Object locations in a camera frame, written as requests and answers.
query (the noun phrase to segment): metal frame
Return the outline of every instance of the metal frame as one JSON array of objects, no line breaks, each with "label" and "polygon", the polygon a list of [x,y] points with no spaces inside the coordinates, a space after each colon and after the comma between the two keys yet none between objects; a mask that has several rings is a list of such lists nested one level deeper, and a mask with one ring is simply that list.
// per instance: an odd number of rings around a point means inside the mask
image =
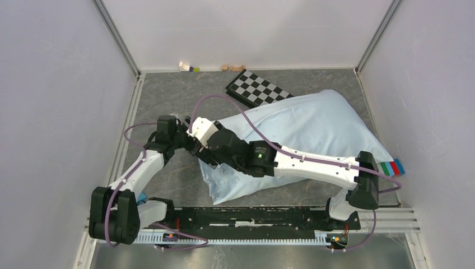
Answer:
[{"label": "metal frame", "polygon": [[[373,226],[373,214],[371,210],[359,210],[358,215],[361,223],[361,230],[350,231],[353,233],[368,233]],[[416,269],[431,268],[425,254],[424,241],[422,238],[419,224],[412,208],[380,208],[376,210],[376,229],[378,234],[405,234],[408,242],[409,251]],[[210,245],[320,245],[324,246],[327,234],[343,231],[332,231],[321,233],[315,231],[315,239],[307,240],[210,240]],[[162,229],[143,229],[140,231],[137,242],[134,244],[152,244],[162,242],[162,235],[166,230]],[[87,229],[83,232],[81,247],[78,250],[74,269],[89,269],[91,266],[94,251],[98,243],[104,243],[102,240],[91,239]],[[177,244],[200,244],[195,240],[180,240]]]},{"label": "metal frame", "polygon": [[114,21],[110,17],[110,14],[107,11],[107,8],[105,7],[103,1],[92,0],[92,2],[94,3],[94,6],[96,6],[97,11],[101,15],[101,18],[103,18],[106,27],[109,29],[109,32],[112,35],[112,38],[117,43],[117,46],[119,46],[119,49],[122,52],[122,55],[124,55],[125,60],[129,64],[132,72],[136,76],[140,76],[140,69],[138,69],[137,65],[135,64],[135,61],[133,60],[131,53],[127,49],[127,46],[125,45],[124,40],[120,36],[119,30],[117,29],[117,27],[114,24]]},{"label": "metal frame", "polygon": [[386,14],[383,17],[383,20],[378,26],[378,29],[374,33],[374,36],[371,39],[370,44],[366,48],[363,57],[361,57],[360,62],[355,68],[355,71],[357,73],[361,72],[363,70],[365,64],[367,63],[369,57],[371,56],[373,50],[376,48],[376,45],[378,44],[379,40],[381,39],[381,36],[383,35],[384,31],[388,27],[389,23],[391,22],[391,19],[393,18],[394,14],[396,13],[397,9],[401,5],[403,0],[393,0],[391,4],[389,5],[388,10],[386,11]]}]

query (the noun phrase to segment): wooden block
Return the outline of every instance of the wooden block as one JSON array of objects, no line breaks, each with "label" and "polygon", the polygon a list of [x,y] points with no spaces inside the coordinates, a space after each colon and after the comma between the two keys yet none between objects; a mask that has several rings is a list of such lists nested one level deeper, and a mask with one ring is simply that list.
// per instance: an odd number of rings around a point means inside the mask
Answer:
[{"label": "wooden block", "polygon": [[242,71],[244,69],[246,69],[245,65],[238,66],[238,67],[231,66],[231,71]]}]

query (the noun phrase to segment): checkerboard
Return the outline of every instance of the checkerboard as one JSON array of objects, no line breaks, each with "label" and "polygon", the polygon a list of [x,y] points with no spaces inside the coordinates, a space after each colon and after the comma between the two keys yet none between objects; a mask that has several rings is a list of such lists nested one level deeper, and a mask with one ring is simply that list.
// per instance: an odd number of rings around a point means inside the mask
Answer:
[{"label": "checkerboard", "polygon": [[243,70],[234,78],[226,86],[226,90],[227,94],[250,108],[293,97],[293,95],[248,70]]}]

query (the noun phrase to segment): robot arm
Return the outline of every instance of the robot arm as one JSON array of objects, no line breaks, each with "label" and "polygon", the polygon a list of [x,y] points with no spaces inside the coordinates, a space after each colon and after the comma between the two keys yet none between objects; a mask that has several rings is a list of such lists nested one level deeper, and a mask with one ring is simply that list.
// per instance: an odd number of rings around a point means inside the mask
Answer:
[{"label": "robot arm", "polygon": [[321,180],[342,187],[342,190],[327,202],[328,217],[346,221],[358,208],[372,210],[379,207],[378,179],[376,176],[349,169],[349,166],[364,166],[377,169],[372,154],[360,152],[358,157],[329,157],[293,150],[276,144],[284,152],[299,156],[338,161],[348,166],[314,163],[288,156],[277,151],[265,141],[247,143],[219,122],[197,118],[188,127],[173,116],[161,116],[154,132],[135,163],[107,188],[97,187],[91,198],[89,235],[105,238],[105,215],[112,193],[122,182],[114,198],[109,218],[109,237],[114,242],[131,244],[140,229],[166,218],[173,210],[173,203],[161,199],[149,200],[137,205],[138,196],[160,171],[176,149],[184,148],[210,166],[225,163],[253,177],[266,175],[294,175]]}]

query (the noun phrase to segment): white wall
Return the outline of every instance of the white wall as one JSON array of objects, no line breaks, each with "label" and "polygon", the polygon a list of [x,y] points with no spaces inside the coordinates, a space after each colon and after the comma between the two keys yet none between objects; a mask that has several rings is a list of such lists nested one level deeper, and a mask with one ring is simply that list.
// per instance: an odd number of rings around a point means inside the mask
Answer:
[{"label": "white wall", "polygon": [[473,268],[474,3],[404,1],[362,71],[434,268]]},{"label": "white wall", "polygon": [[352,68],[391,0],[104,0],[141,70]]},{"label": "white wall", "polygon": [[91,1],[0,3],[0,268],[71,268],[134,76]]}]

